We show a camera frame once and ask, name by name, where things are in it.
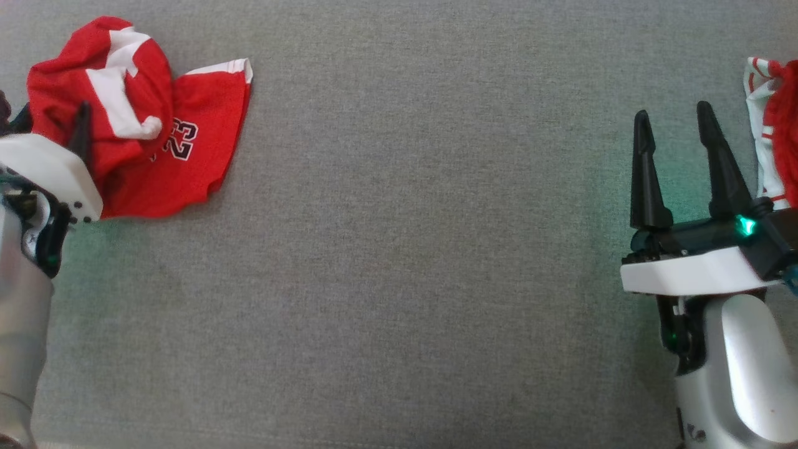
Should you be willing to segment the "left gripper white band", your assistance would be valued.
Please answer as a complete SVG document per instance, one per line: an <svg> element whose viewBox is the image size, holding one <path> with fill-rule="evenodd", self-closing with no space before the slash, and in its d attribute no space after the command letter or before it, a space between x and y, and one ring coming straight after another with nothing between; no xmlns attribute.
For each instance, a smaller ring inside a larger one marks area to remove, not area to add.
<svg viewBox="0 0 798 449"><path fill-rule="evenodd" d="M37 134L6 135L1 139L2 167L10 168L58 203L68 205L77 221L99 221L102 196L92 168L92 108L80 103L67 148Z"/></svg>

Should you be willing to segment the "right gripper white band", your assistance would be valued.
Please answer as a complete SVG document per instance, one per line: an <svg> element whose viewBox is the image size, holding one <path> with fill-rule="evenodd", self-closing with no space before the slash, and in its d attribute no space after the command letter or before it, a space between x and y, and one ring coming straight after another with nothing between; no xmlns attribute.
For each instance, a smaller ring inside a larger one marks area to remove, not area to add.
<svg viewBox="0 0 798 449"><path fill-rule="evenodd" d="M759 273L743 251L754 241L756 223L735 216L748 213L751 194L707 100L696 104L696 119L708 157L712 219L673 225L673 214L664 204L656 173L656 144L649 114L641 110L635 115L630 227L636 232L630 253L622 259L621 280L626 292L721 295L780 282L776 274Z"/></svg>

